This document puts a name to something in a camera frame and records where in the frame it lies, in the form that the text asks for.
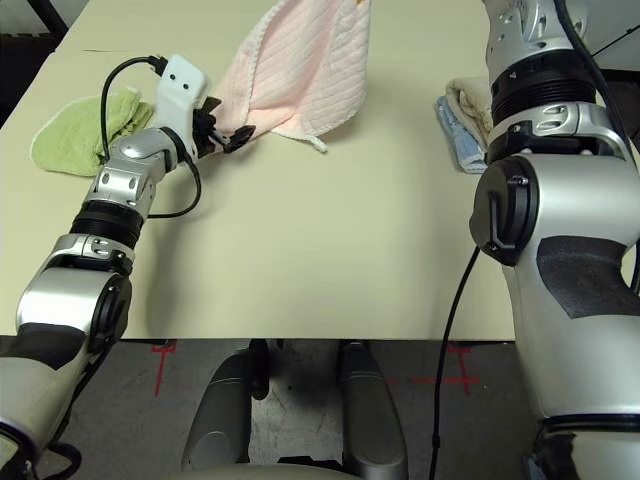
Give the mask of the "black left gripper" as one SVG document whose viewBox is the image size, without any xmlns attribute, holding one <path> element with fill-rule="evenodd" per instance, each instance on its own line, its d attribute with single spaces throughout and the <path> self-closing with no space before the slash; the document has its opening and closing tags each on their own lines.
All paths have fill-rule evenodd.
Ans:
<svg viewBox="0 0 640 480">
<path fill-rule="evenodd" d="M 216 129 L 216 118 L 212 112 L 222 103 L 218 98 L 207 96 L 201 108 L 193 112 L 192 137 L 197 157 L 213 154 L 217 149 L 231 153 L 246 145 L 252 138 L 256 126 L 245 125 L 226 137 Z"/>
</svg>

